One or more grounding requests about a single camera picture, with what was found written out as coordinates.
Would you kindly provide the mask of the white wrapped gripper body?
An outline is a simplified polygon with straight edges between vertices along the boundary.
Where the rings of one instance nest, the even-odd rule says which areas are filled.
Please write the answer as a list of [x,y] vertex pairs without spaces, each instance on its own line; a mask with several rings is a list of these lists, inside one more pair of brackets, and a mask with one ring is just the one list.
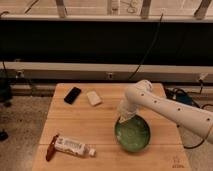
[[118,114],[119,114],[119,122],[123,123],[125,121],[130,120],[133,118],[138,111],[138,107],[126,99],[122,100],[118,106]]

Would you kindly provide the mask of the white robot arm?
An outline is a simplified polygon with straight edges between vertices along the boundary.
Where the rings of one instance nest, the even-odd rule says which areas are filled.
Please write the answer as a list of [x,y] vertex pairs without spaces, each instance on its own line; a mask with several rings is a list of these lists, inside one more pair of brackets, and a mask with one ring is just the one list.
[[213,112],[157,96],[152,90],[148,80],[126,87],[118,107],[122,122],[134,117],[140,107],[145,107],[213,144]]

